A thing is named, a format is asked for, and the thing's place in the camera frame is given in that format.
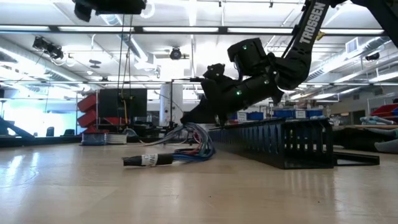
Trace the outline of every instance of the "ceiling light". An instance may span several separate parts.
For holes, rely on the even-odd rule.
[[[369,83],[335,83],[335,85],[366,86],[366,85],[370,85],[370,84]]]
[[[336,95],[336,93],[319,94],[317,96],[314,96],[313,99],[314,100],[320,100],[320,99],[325,99],[325,98],[328,98],[328,97],[331,97],[331,96],[334,96],[334,95]]]
[[[58,29],[65,32],[134,32],[133,27],[120,26],[60,26]]]
[[[1,25],[0,30],[29,30],[29,31],[49,31],[50,28],[48,26],[9,26],[9,25]]]
[[[369,82],[381,82],[381,81],[389,80],[391,78],[396,78],[396,77],[398,77],[398,72],[392,72],[392,73],[388,73],[385,75],[379,75],[376,78],[372,78],[371,80],[369,80]]]
[[[323,85],[329,85],[329,83],[302,83],[302,85],[323,86]]]
[[[328,34],[351,34],[351,35],[381,35],[383,29],[322,29],[322,32]]]
[[[217,27],[144,27],[144,32],[218,32]]]
[[[398,83],[377,83],[378,86],[398,86]]]
[[[228,28],[232,33],[253,33],[253,34],[290,34],[291,28]]]
[[[290,100],[296,100],[296,99],[299,99],[299,98],[306,97],[308,95],[310,95],[310,94],[309,93],[308,94],[296,94],[296,95],[291,96]]]
[[[359,87],[357,87],[357,88],[352,88],[352,89],[349,89],[349,90],[342,91],[340,94],[351,93],[352,91],[355,91],[355,90],[358,90],[358,89],[359,89]]]

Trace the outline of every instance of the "wooden floor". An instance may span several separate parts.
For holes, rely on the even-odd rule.
[[[225,152],[126,169],[172,147],[0,149],[0,223],[398,223],[398,156],[381,165],[279,170]]]

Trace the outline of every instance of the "black connector plug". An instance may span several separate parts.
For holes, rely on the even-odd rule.
[[[173,163],[173,154],[149,154],[123,157],[123,166],[159,166]]]

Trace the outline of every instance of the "robotic arm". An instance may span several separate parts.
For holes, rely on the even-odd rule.
[[[146,0],[72,0],[75,14],[81,20],[90,20],[91,10],[96,14],[140,14]],[[245,109],[271,97],[279,103],[283,90],[293,90],[307,79],[311,66],[312,48],[329,7],[346,0],[306,0],[303,16],[294,27],[293,37],[281,57],[266,54],[259,38],[232,45],[228,57],[234,62],[239,78],[224,76],[222,64],[211,65],[203,75],[201,86],[206,98],[186,114],[182,123],[215,123],[215,116],[223,124],[227,114]],[[398,0],[351,0],[369,9],[393,43],[398,46]]]

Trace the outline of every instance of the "ceiling camera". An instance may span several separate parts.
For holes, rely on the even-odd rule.
[[[180,48],[174,47],[172,52],[170,53],[170,58],[172,60],[178,60],[181,58],[181,56],[182,56],[182,54],[181,54]]]

